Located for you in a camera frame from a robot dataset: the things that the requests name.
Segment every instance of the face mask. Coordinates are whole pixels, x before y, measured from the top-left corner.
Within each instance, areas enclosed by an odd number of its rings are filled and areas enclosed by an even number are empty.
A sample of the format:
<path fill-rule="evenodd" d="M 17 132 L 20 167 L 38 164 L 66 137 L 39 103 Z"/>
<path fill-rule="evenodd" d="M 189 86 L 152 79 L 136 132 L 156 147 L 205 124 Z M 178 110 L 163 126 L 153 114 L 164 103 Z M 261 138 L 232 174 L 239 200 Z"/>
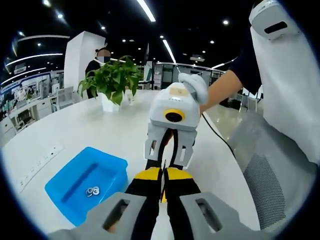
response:
<path fill-rule="evenodd" d="M 111 57 L 110 56 L 98 56 L 97 59 L 101 62 L 101 63 L 107 63 L 110 61 Z"/>

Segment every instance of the mesh chair back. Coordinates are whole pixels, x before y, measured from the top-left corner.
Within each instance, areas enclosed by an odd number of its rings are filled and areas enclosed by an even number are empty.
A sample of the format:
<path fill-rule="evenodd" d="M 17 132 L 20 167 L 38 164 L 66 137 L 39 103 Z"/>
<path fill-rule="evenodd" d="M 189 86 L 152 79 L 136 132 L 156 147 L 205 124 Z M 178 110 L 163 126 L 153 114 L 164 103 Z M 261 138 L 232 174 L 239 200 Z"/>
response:
<path fill-rule="evenodd" d="M 250 189 L 260 228 L 278 233 L 303 205 L 317 165 L 292 139 L 251 111 L 228 143 Z"/>

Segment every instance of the potted plant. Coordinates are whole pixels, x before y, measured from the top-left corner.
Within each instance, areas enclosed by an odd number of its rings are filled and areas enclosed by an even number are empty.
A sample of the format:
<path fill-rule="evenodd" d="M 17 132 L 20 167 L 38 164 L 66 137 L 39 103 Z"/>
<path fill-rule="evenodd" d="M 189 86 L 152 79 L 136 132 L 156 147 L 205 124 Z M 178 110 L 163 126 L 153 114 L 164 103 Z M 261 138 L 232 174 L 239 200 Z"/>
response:
<path fill-rule="evenodd" d="M 135 96 L 139 80 L 142 78 L 138 67 L 129 56 L 123 56 L 117 61 L 109 61 L 97 70 L 89 71 L 86 78 L 79 82 L 80 95 L 89 90 L 94 97 L 99 95 L 103 110 L 118 111 L 126 93 L 126 87 Z"/>

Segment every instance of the human arm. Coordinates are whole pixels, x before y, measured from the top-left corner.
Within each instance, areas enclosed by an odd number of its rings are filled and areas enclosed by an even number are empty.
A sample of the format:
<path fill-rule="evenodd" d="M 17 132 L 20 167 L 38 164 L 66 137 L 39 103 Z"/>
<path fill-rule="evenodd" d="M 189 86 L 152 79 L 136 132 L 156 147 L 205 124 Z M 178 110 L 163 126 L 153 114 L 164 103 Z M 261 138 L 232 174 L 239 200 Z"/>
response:
<path fill-rule="evenodd" d="M 200 106 L 200 114 L 220 103 L 232 94 L 237 93 L 244 86 L 232 71 L 228 70 L 208 89 L 208 102 Z"/>
<path fill-rule="evenodd" d="M 220 103 L 243 87 L 256 94 L 261 86 L 261 78 L 251 33 L 246 33 L 244 46 L 229 70 L 208 89 L 208 102 L 200 106 L 200 114 Z"/>

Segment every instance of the white table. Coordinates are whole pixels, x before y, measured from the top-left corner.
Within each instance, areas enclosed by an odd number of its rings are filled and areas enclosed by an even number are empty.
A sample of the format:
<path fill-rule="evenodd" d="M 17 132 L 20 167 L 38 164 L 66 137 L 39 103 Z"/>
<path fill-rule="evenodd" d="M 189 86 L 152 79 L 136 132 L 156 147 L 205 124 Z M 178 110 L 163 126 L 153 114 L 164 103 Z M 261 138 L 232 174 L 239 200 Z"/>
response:
<path fill-rule="evenodd" d="M 99 98 L 82 101 L 35 122 L 5 145 L 4 166 L 9 181 L 26 213 L 41 230 L 50 233 L 74 227 L 55 207 L 44 187 L 85 147 L 91 146 L 127 160 L 129 181 L 144 169 L 149 109 L 157 93 L 139 90 L 134 104 L 116 114 L 103 112 Z M 239 212 L 242 223 L 253 230 L 259 230 L 252 196 L 229 148 L 213 133 L 203 118 L 197 131 L 194 153 L 187 171 L 193 175 L 203 192 L 213 192 Z M 171 159 L 172 142 L 165 148 L 163 159 Z M 57 144 L 63 145 L 64 150 L 18 193 L 16 180 Z M 166 205 L 163 203 L 160 205 L 152 239 L 173 239 L 168 219 Z"/>

